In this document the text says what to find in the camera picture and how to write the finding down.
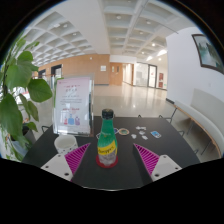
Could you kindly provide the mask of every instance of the bottle cap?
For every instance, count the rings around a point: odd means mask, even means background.
[[[114,117],[114,111],[111,109],[103,109],[102,110],[102,118],[103,119],[112,119]]]

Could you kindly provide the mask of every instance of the green bottle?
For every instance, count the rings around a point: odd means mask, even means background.
[[[102,127],[97,143],[99,162],[104,166],[115,163],[117,157],[117,139],[113,127],[114,112],[111,109],[102,110]]]

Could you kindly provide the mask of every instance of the picture frame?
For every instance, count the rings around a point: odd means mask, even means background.
[[[94,74],[60,78],[53,96],[53,132],[93,137]]]
[[[192,38],[198,51],[201,67],[224,74],[222,60],[208,38],[203,34],[192,34]]]

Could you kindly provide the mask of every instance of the bench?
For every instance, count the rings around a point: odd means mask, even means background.
[[[188,117],[190,117],[190,119],[193,121],[192,124],[196,123],[209,136],[210,141],[201,155],[208,148],[209,144],[213,143],[213,145],[218,150],[220,158],[223,158],[224,102],[209,93],[206,93],[199,89],[194,89],[190,105],[176,100],[174,106],[176,108],[173,115],[175,114],[177,109],[180,110]]]

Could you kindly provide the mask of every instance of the white paper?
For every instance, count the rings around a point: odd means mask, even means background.
[[[89,77],[57,82],[55,123],[60,133],[90,133]]]

